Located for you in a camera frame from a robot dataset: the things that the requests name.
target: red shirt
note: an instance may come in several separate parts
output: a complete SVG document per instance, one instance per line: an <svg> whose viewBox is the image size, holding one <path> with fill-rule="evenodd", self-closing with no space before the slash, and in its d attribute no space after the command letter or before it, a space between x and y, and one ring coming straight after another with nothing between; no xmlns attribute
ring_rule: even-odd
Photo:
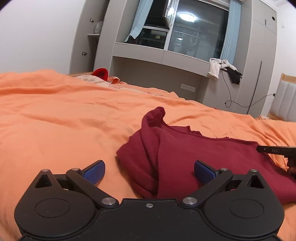
<svg viewBox="0 0 296 241"><path fill-rule="evenodd" d="M117 151L133 188L143 197L182 200L202 186L194 175L194 163L201 160L235 174L257 169L281 203L296 201L296 181L268 154L258 153L257 142L208 138L189 126L168 126L164 115L163 107L149 111L141 129Z"/></svg>

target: hand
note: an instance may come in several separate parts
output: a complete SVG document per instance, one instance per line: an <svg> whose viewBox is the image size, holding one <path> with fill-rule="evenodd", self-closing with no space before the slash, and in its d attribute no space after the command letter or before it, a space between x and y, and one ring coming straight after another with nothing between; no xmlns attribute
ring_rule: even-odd
<svg viewBox="0 0 296 241"><path fill-rule="evenodd" d="M292 157L289 157L287 166L289 167L287 172L296 178L296 161L295 161L295 159Z"/></svg>

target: white wall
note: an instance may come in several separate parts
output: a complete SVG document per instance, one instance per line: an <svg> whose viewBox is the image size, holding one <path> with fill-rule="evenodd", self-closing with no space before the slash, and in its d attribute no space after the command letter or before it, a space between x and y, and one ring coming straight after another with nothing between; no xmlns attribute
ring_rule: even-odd
<svg viewBox="0 0 296 241"><path fill-rule="evenodd" d="M276 57L268 94L276 93L282 73L296 76L296 8L289 2L277 6L277 20ZM262 115L267 115L272 101L273 97L266 98Z"/></svg>
<svg viewBox="0 0 296 241"><path fill-rule="evenodd" d="M85 0L12 0L0 11L0 72L68 74Z"/></svg>

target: blue curtain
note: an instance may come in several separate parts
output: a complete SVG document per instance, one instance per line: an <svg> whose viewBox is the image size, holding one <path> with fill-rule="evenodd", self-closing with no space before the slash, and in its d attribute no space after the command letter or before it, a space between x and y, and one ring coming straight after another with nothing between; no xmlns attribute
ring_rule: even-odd
<svg viewBox="0 0 296 241"><path fill-rule="evenodd" d="M227 59L231 64L233 64L237 49L241 11L241 3L238 0L230 0L227 28L220 59Z"/></svg>
<svg viewBox="0 0 296 241"><path fill-rule="evenodd" d="M127 36L125 42L128 40L129 36L132 36L134 39L139 36L146 22L152 3L153 3L153 0L140 0L135 18L133 19L131 32Z"/></svg>

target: orange bedsheet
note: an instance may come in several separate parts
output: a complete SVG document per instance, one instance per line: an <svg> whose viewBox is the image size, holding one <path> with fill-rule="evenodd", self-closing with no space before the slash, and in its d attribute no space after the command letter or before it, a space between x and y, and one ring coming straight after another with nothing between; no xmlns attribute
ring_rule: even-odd
<svg viewBox="0 0 296 241"><path fill-rule="evenodd" d="M130 91L135 88L143 92ZM0 237L20 237L14 208L43 168L65 173L98 159L106 163L99 187L115 198L137 197L116 160L116 150L140 128L141 119L157 106L169 125L191 126L208 137L232 137L261 145L296 146L296 123L255 120L185 101L174 93L133 87L101 87L51 70L0 74ZM286 168L281 156L272 156ZM279 236L296 240L296 205L285 206Z"/></svg>

